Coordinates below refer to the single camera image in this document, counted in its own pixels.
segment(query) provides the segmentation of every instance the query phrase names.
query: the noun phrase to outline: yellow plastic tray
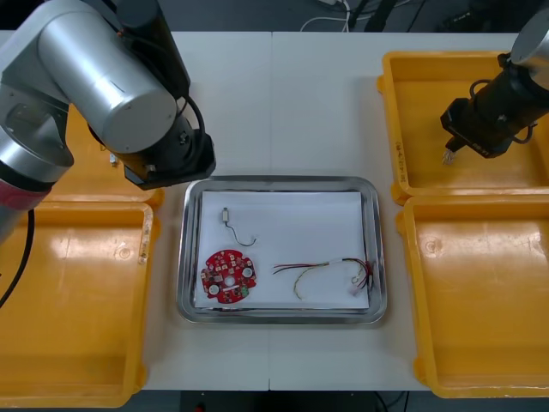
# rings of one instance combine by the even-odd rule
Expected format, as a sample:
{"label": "yellow plastic tray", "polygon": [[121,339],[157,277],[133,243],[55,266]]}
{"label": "yellow plastic tray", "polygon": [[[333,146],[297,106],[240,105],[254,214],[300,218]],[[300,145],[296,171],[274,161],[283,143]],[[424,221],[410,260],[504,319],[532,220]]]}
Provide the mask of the yellow plastic tray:
{"label": "yellow plastic tray", "polygon": [[549,196],[414,197],[396,221],[418,380],[440,397],[549,396]]}
{"label": "yellow plastic tray", "polygon": [[512,144],[484,159],[463,148],[451,166],[442,163],[450,134],[440,116],[472,82],[495,77],[498,52],[391,52],[383,58],[383,93],[399,204],[412,196],[549,194],[549,117],[530,144]]}
{"label": "yellow plastic tray", "polygon": [[[144,203],[42,203],[26,271],[0,311],[0,408],[117,407],[144,385],[157,227]],[[0,245],[0,294],[27,221]]]}
{"label": "yellow plastic tray", "polygon": [[109,152],[92,136],[86,120],[74,106],[69,109],[67,145],[75,165],[53,186],[47,202],[145,202],[158,206],[163,190],[142,191],[124,177],[124,165],[111,166]]}

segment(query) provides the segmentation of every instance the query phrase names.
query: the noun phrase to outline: stainless steel tray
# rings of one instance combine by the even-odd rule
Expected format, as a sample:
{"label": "stainless steel tray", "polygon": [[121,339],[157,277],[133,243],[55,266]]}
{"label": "stainless steel tray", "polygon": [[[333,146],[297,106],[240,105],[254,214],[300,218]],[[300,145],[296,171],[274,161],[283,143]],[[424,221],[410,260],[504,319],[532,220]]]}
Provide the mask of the stainless steel tray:
{"label": "stainless steel tray", "polygon": [[[202,194],[205,191],[246,192],[349,192],[362,197],[365,255],[374,271],[368,309],[242,309],[195,306]],[[387,308],[379,203],[374,186],[360,178],[305,176],[223,176],[195,182],[184,200],[177,303],[182,316],[197,323],[236,324],[371,324]]]}

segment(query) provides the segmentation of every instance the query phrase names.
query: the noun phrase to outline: red circuit board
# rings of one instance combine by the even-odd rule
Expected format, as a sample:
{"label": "red circuit board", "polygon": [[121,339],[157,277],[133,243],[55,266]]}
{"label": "red circuit board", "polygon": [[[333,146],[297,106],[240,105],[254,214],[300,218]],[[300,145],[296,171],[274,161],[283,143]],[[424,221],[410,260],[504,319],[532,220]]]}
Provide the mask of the red circuit board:
{"label": "red circuit board", "polygon": [[210,256],[200,278],[204,292],[220,303],[239,302],[256,286],[256,271],[251,260],[231,249]]}

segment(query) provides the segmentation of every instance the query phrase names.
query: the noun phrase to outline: white table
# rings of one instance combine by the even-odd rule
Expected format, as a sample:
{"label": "white table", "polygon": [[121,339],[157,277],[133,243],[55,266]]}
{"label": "white table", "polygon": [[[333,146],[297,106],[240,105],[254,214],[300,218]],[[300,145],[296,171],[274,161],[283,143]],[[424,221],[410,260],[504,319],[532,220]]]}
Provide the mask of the white table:
{"label": "white table", "polygon": [[[9,32],[0,33],[0,44]],[[146,389],[422,390],[399,207],[376,79],[393,50],[503,50],[514,35],[175,33],[215,142],[216,174],[360,176],[379,193],[389,308],[370,326],[199,325],[176,311],[184,187],[158,216],[148,302]]]}

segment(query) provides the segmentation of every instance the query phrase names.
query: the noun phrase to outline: robotic arm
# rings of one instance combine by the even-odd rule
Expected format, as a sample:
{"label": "robotic arm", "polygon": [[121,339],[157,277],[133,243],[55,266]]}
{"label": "robotic arm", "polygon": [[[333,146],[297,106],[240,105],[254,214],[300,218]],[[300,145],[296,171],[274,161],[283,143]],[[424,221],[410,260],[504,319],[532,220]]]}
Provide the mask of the robotic arm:
{"label": "robotic arm", "polygon": [[[549,112],[549,9],[535,15],[516,38],[511,53],[498,57],[503,71],[493,80],[478,80],[470,99],[452,102],[441,117],[452,134],[446,144],[444,164],[464,146],[492,158],[515,142],[530,141],[536,120]],[[481,83],[483,88],[475,90]],[[528,128],[527,136],[516,134]]]}
{"label": "robotic arm", "polygon": [[85,3],[51,0],[0,49],[0,243],[74,162],[64,139],[69,103],[143,190],[214,170],[212,140],[157,1],[125,0],[116,14],[118,31]]}

